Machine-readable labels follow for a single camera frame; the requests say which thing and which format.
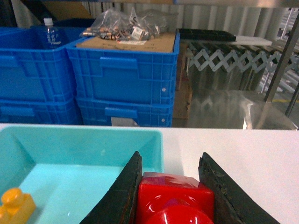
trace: black tray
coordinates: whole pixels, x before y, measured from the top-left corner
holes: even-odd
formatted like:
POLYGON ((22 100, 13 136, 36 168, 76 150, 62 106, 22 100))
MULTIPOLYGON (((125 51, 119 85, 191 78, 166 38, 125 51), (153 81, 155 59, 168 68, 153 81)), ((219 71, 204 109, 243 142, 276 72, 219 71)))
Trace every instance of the black tray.
POLYGON ((207 29, 177 29, 181 39, 234 42, 235 36, 226 31, 207 29))

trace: cardboard box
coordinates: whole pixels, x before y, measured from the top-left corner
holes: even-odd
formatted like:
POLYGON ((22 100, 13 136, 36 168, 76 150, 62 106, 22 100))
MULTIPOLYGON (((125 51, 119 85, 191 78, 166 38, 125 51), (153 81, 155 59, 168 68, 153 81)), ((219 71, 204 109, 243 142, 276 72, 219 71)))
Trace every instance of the cardboard box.
POLYGON ((171 53, 173 52, 175 37, 176 34, 164 33, 155 39, 152 39, 150 41, 144 41, 144 42, 111 41, 111 40, 103 40, 99 37, 94 37, 82 43, 78 43, 76 46, 77 48, 114 49, 114 50, 171 53))
POLYGON ((176 90, 179 90, 181 87, 181 82, 184 79, 184 71, 186 64, 186 53, 188 45, 186 43, 180 43, 179 46, 179 55, 178 55, 178 64, 177 64, 177 80, 176 80, 176 90))
POLYGON ((180 90, 176 91, 173 107, 173 118, 188 119, 192 99, 192 89, 189 81, 182 81, 180 90))

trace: bottle cap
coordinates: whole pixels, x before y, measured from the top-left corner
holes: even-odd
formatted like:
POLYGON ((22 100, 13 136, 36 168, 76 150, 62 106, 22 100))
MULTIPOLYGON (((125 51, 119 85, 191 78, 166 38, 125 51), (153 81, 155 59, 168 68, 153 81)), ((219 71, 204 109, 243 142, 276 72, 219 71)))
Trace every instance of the bottle cap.
POLYGON ((44 18, 43 21, 45 23, 45 26, 53 26, 52 18, 44 18))

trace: stainless steel surface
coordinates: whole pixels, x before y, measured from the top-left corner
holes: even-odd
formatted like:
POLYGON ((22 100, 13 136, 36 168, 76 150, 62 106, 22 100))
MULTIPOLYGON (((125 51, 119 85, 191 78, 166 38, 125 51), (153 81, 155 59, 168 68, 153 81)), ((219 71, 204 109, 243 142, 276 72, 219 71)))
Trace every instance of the stainless steel surface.
POLYGON ((214 5, 214 6, 238 6, 238 7, 299 7, 298 0, 174 0, 182 5, 214 5))
POLYGON ((279 82, 285 73, 285 68, 287 67, 287 65, 289 63, 290 57, 292 55, 294 47, 296 46, 298 38, 299 38, 299 14, 296 18, 296 21, 291 30, 288 41, 286 42, 285 49, 284 49, 282 56, 278 62, 278 65, 277 65, 277 68, 273 75, 269 89, 266 93, 266 97, 265 97, 266 102, 271 102, 273 100, 276 90, 278 88, 279 82))
POLYGON ((293 107, 295 106, 295 103, 296 103, 296 101, 297 101, 297 99, 298 99, 298 96, 299 96, 299 83, 297 84, 297 87, 296 87, 295 92, 294 92, 294 94, 293 94, 293 96, 292 96, 292 99, 291 99, 291 101, 290 101, 290 104, 289 104, 288 108, 287 108, 286 111, 285 111, 285 115, 286 115, 287 117, 290 116, 290 114, 291 114, 291 112, 292 112, 292 110, 293 110, 293 107))
POLYGON ((173 127, 279 129, 297 127, 263 96, 253 91, 197 90, 188 120, 174 119, 173 127))

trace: red toy block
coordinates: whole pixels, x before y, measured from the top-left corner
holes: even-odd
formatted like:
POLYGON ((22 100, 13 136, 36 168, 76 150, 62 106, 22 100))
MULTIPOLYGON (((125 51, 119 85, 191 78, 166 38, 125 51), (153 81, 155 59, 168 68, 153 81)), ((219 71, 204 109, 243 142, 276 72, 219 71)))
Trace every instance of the red toy block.
POLYGON ((213 224, 214 193, 191 177, 145 172, 137 224, 213 224))

